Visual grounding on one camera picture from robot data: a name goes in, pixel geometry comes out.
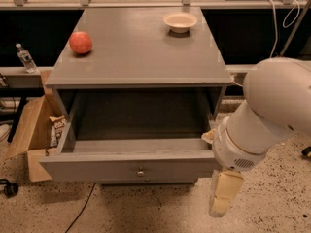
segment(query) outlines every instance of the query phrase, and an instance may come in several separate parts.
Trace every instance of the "drawer knob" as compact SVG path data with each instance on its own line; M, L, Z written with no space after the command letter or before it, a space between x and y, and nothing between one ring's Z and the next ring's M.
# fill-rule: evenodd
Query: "drawer knob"
M137 172L137 176L138 177L144 177L145 176L145 172L143 171L143 168L139 168L139 171Z

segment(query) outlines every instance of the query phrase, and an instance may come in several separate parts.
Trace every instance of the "red apple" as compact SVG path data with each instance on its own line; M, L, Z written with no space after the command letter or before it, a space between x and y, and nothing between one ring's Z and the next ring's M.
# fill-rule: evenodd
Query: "red apple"
M91 51L92 42L86 32L74 32L69 38L71 50L78 54L84 54Z

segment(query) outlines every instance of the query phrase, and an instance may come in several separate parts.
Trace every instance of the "bowl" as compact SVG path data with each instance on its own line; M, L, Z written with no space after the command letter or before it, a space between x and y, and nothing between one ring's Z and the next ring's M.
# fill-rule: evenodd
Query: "bowl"
M175 33L186 33L197 23L197 17L191 13L174 12L163 17L163 21Z

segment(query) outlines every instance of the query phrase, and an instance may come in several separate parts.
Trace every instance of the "gray tabletop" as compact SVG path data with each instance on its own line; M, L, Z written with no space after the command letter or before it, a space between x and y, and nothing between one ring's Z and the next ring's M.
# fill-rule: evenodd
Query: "gray tabletop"
M187 34L164 24L171 12L190 12L198 23ZM230 78L198 7L88 8L76 30L93 43L84 56L67 44L47 86L229 85Z

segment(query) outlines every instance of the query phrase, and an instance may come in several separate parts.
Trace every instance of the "floor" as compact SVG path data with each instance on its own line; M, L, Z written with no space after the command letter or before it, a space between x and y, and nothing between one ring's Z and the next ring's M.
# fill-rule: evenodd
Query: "floor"
M221 105L217 122L239 101ZM191 185L106 186L96 184L69 232L311 232L311 163L301 151L311 137L296 135L276 145L245 182L222 218L208 213L210 179ZM93 183L31 183L26 157L4 161L0 176L19 184L17 196L0 191L0 232L65 232L84 206Z

